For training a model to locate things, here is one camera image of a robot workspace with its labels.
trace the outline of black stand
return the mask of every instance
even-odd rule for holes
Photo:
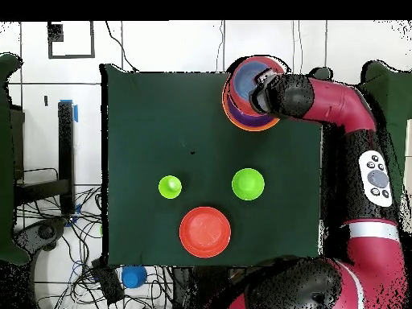
[[[20,110],[19,113],[14,107],[11,115],[19,117],[19,114],[23,114],[23,111]],[[14,205],[17,207],[52,196],[60,196],[61,213],[65,216],[75,212],[72,104],[60,102],[58,104],[58,115],[59,179],[42,183],[17,184],[14,190]],[[14,120],[16,123],[13,125],[14,136],[16,137],[14,143],[16,149],[14,152],[16,174],[18,174],[18,169],[20,174],[20,169],[23,168],[23,120],[16,119]]]

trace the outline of blue bowl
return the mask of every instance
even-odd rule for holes
[[[147,279],[144,266],[124,266],[122,268],[122,282],[126,288],[139,288]]]
[[[249,100],[249,93],[256,88],[254,77],[265,71],[268,66],[261,62],[250,62],[241,66],[233,79],[234,90],[245,101]]]

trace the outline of orange plate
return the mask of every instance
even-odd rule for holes
[[[221,253],[230,240],[230,223],[215,208],[193,208],[180,223],[183,247],[198,258],[210,258]]]

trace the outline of lime green cup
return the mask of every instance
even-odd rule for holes
[[[265,180],[253,168],[239,170],[232,179],[234,194],[242,200],[255,200],[263,193]]]
[[[173,175],[167,175],[159,182],[159,192],[167,199],[174,199],[182,191],[182,183]]]

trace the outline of dark green table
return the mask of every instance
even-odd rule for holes
[[[226,73],[105,69],[110,264],[251,266],[284,254],[317,255],[318,125],[280,121],[263,132],[240,130],[222,109]],[[250,202],[231,188],[244,167],[266,181]],[[181,179],[177,199],[159,194],[165,175]],[[179,240],[180,221],[198,206],[221,210],[231,224],[229,246],[209,259],[193,257]]]

